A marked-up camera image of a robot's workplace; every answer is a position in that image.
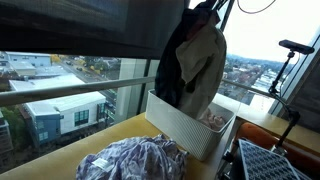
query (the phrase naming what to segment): window sill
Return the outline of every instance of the window sill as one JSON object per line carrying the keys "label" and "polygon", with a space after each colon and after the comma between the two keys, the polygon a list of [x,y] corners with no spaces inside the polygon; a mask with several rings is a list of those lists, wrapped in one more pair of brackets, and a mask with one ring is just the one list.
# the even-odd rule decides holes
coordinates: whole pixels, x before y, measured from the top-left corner
{"label": "window sill", "polygon": [[[288,121],[273,116],[271,114],[254,110],[250,106],[240,103],[221,94],[216,94],[214,103],[237,112],[237,119],[253,123],[265,129],[272,135],[280,137],[288,127]],[[311,154],[320,157],[320,134],[307,128],[296,125],[292,128],[286,141]]]}

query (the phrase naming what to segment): sky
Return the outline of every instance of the sky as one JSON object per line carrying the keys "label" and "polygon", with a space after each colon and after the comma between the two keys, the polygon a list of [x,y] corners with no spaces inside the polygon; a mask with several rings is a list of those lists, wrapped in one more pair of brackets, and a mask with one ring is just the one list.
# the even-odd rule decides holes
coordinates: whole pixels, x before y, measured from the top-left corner
{"label": "sky", "polygon": [[[194,8],[201,1],[191,0],[189,8]],[[239,2],[242,9],[257,11],[272,0]],[[286,61],[289,50],[279,46],[279,41],[288,39],[311,45],[312,40],[320,33],[319,7],[319,0],[277,0],[261,13],[246,14],[240,11],[235,0],[224,30],[228,53],[247,58]],[[295,63],[297,59],[298,53],[291,63]]]}

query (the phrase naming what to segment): wooden table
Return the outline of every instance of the wooden table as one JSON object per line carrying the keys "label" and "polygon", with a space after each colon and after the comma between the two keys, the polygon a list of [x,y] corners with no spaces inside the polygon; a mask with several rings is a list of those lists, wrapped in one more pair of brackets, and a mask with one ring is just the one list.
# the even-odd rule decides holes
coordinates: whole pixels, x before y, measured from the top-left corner
{"label": "wooden table", "polygon": [[[226,130],[216,149],[205,162],[188,157],[186,179],[213,179],[232,129]],[[140,114],[113,127],[79,140],[69,146],[26,163],[0,175],[0,179],[75,179],[76,168],[88,154],[96,154],[110,143],[135,136],[154,137],[161,132]]]}

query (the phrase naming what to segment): beige cloth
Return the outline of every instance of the beige cloth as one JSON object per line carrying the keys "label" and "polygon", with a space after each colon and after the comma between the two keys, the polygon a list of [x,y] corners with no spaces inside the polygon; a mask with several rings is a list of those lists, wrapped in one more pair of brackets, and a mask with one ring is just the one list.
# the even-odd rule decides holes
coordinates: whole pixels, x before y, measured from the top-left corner
{"label": "beige cloth", "polygon": [[194,119],[199,119],[212,102],[223,75],[227,45],[215,24],[212,16],[192,39],[176,49],[182,79],[188,83],[198,75],[194,92],[184,90],[178,106],[179,110]]}
{"label": "beige cloth", "polygon": [[212,114],[209,108],[207,108],[199,121],[214,131],[220,131],[226,124],[225,120],[221,116]]}

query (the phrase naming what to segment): car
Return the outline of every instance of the car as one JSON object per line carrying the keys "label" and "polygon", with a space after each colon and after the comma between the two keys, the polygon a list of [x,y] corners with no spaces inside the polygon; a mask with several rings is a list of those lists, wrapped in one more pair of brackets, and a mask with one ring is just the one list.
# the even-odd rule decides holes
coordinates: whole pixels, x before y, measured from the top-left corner
{"label": "car", "polygon": [[105,104],[108,108],[113,108],[113,105],[109,101],[107,101]]}

